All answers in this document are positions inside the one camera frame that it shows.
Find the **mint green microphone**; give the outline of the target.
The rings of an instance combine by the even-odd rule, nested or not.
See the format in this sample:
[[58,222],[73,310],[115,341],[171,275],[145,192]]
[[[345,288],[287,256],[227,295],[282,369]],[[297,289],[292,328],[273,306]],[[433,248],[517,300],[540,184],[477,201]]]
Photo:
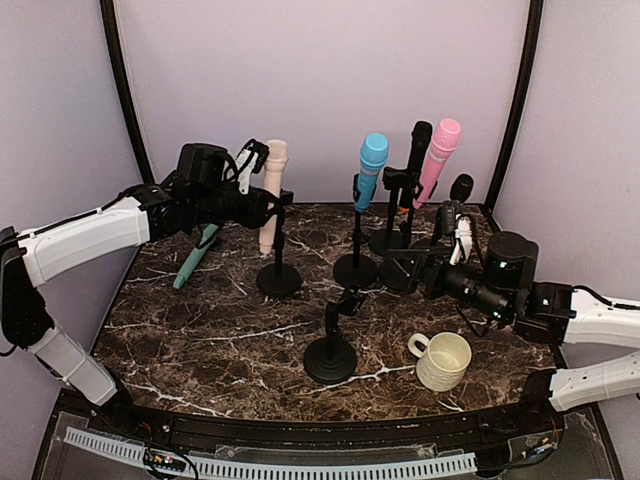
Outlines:
[[210,224],[202,231],[199,242],[192,249],[191,253],[188,255],[187,259],[183,262],[176,274],[176,278],[173,282],[174,289],[180,290],[187,283],[209,248],[217,239],[220,230],[220,226]]

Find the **black stand of blue microphone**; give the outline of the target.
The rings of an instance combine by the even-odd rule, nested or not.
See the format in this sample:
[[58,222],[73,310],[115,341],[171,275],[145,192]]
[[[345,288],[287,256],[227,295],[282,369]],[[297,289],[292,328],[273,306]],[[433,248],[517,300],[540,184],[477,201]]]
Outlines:
[[354,177],[354,228],[352,231],[353,250],[351,254],[343,255],[334,264],[333,277],[344,287],[363,289],[376,280],[376,263],[361,252],[361,246],[366,242],[362,231],[362,214],[368,208],[372,195],[375,193],[377,175],[362,170]]

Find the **beige microphone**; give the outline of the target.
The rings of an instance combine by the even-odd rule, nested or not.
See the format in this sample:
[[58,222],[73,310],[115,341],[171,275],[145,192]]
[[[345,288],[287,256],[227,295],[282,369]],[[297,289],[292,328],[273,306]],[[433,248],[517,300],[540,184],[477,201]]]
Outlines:
[[[284,140],[267,141],[269,155],[265,162],[264,189],[276,197],[280,196],[282,177],[289,160],[288,144]],[[259,251],[268,255],[275,241],[277,217],[271,217],[259,231]]]

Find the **black stand of beige microphone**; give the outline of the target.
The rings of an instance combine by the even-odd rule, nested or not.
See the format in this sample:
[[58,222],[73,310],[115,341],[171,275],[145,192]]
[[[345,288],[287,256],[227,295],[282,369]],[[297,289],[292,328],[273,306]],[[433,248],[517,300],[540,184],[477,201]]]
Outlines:
[[276,207],[276,229],[274,237],[274,262],[263,267],[257,275],[259,290],[270,298],[283,299],[293,295],[302,285],[302,278],[296,268],[283,261],[285,235],[283,226],[286,219],[285,207],[293,202],[294,193],[282,190]]

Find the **black stand of green microphone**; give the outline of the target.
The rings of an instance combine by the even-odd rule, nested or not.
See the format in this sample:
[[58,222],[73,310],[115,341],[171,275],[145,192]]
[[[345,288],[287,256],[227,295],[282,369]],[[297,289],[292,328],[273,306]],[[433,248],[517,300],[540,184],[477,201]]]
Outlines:
[[357,354],[343,338],[339,319],[354,317],[366,299],[357,288],[346,287],[337,301],[327,303],[324,313],[325,336],[310,343],[303,356],[306,374],[323,385],[336,385],[351,378],[357,367]]

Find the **blue microphone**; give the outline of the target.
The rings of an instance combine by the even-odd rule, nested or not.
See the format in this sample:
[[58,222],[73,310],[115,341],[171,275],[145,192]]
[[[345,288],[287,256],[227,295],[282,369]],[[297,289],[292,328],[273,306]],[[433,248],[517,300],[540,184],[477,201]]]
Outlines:
[[385,135],[375,132],[366,136],[359,154],[360,170],[354,181],[353,198],[357,212],[363,213],[368,208],[388,155],[389,141]]

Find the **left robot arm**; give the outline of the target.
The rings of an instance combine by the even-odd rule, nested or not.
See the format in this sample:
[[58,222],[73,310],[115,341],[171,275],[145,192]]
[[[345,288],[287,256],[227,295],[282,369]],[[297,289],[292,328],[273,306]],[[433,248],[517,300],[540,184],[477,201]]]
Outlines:
[[67,335],[46,310],[38,289],[80,265],[206,224],[264,226],[276,198],[253,187],[269,156],[266,144],[249,140],[237,156],[219,146],[190,143],[161,183],[129,187],[102,207],[18,232],[1,232],[1,330],[14,348],[31,352],[89,402],[120,436],[141,427],[140,412],[118,396],[109,371]]

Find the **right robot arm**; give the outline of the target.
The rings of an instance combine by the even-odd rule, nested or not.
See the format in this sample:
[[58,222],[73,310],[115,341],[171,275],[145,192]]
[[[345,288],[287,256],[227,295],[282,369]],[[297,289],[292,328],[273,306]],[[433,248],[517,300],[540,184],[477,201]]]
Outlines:
[[443,245],[390,249],[386,261],[408,280],[422,284],[430,298],[449,296],[509,327],[533,343],[605,344],[630,354],[582,368],[536,371],[527,378],[510,424],[521,434],[534,432],[556,412],[639,391],[639,304],[608,298],[584,285],[535,281],[539,247],[522,235],[501,231],[487,244],[484,266],[455,260]]

